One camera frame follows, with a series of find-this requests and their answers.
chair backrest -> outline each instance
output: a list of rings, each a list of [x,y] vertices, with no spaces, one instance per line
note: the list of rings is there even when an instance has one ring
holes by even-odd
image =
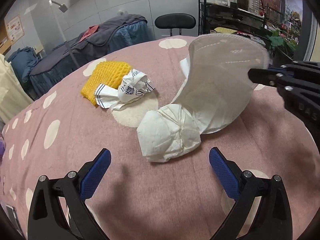
[[[196,19],[186,13],[172,13],[159,16],[155,20],[159,29],[192,29],[196,26]]]

bed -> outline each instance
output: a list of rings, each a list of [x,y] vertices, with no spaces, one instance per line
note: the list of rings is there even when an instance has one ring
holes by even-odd
[[[96,33],[80,41],[84,33],[68,42],[79,66],[116,50],[151,41],[147,21],[141,15],[114,17],[99,25]],[[30,80],[41,97],[77,69],[66,46],[62,45],[32,69]]]
[[[96,64],[91,62],[7,123],[0,199],[17,209],[25,233],[38,178],[77,171],[105,147],[112,162],[86,205],[111,240],[208,240],[233,204],[209,164],[209,150],[215,146],[242,170],[259,177],[280,175],[290,202],[293,239],[304,231],[320,206],[320,156],[310,133],[284,109],[274,88],[259,85],[242,114],[221,131],[201,136],[193,152],[162,164],[148,163],[141,155],[136,127],[148,110],[169,104],[185,79],[179,61],[194,38],[173,38],[184,40],[178,42],[183,47],[160,47],[160,40],[105,56],[147,73],[156,87],[122,111],[96,108],[80,95],[88,80],[84,73]],[[62,207],[67,214],[65,202]]]

crumpled paper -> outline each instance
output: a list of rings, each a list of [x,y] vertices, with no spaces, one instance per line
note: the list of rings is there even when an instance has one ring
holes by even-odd
[[[137,128],[142,155],[149,162],[167,162],[196,149],[200,132],[189,111],[169,104],[148,111]]]
[[[114,89],[100,84],[94,92],[97,104],[102,108],[120,110],[125,104],[129,104],[141,98],[144,94],[152,92],[153,87],[148,76],[136,69],[132,69],[122,78],[121,85]]]

yellow foam net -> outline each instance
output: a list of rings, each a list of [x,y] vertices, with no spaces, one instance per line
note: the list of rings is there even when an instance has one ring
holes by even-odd
[[[127,62],[103,61],[100,62],[91,77],[81,89],[80,93],[93,105],[97,105],[94,92],[100,84],[105,84],[114,89],[121,85],[122,78],[129,73],[131,66]]]

green leaf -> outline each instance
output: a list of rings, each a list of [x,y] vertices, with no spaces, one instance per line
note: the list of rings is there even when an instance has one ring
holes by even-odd
[[[279,46],[283,45],[283,43],[284,43],[284,39],[282,37],[274,37],[274,36],[268,37],[267,36],[267,38],[271,41],[272,47],[279,47]]]

